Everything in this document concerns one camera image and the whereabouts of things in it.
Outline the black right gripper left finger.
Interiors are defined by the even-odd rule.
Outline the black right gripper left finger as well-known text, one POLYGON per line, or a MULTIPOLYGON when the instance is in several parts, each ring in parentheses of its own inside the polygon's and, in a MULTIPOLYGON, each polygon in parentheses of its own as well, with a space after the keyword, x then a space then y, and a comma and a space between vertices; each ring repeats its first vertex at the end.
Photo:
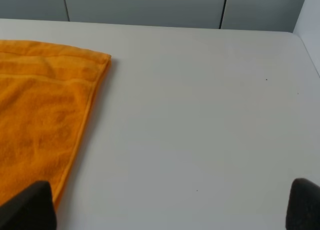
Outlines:
POLYGON ((52 190, 47 181, 36 181, 0 207, 2 230, 55 230, 52 190))

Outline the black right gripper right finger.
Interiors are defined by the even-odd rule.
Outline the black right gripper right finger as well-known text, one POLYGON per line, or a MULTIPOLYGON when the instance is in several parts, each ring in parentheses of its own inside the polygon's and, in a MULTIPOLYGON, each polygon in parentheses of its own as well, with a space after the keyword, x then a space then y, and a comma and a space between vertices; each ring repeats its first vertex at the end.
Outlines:
POLYGON ((305 178, 293 181, 285 228, 287 230, 320 229, 320 187, 318 185, 305 178))

